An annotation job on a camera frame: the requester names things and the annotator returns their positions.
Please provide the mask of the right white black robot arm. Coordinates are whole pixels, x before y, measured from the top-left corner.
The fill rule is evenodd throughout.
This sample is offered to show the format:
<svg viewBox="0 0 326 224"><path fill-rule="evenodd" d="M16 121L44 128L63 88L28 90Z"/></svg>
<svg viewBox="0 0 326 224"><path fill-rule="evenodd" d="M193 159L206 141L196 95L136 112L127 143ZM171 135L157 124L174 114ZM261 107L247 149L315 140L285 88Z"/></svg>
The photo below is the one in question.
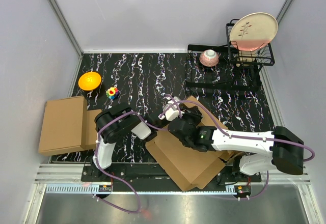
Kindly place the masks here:
<svg viewBox="0 0 326 224"><path fill-rule="evenodd" d="M201 126L202 114L197 106L166 105L164 116L168 132L188 148L199 152L241 151L231 175L236 181L261 171L279 170L289 175L302 175L304 142L285 127L273 131L240 132L214 126Z"/></svg>

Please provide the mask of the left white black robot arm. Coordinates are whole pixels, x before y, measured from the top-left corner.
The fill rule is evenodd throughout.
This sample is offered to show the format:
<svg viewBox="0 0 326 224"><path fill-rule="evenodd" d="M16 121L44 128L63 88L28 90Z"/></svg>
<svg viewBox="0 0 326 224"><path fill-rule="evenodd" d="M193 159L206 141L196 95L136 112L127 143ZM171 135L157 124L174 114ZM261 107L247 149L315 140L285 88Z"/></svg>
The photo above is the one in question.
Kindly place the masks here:
<svg viewBox="0 0 326 224"><path fill-rule="evenodd" d="M98 181L105 181L110 176L109 167L112 164L115 145L121 142L125 135L132 133L148 142L157 136L158 130L169 124L159 111L142 118L125 102L103 110L94 121L97 140L92 175Z"/></svg>

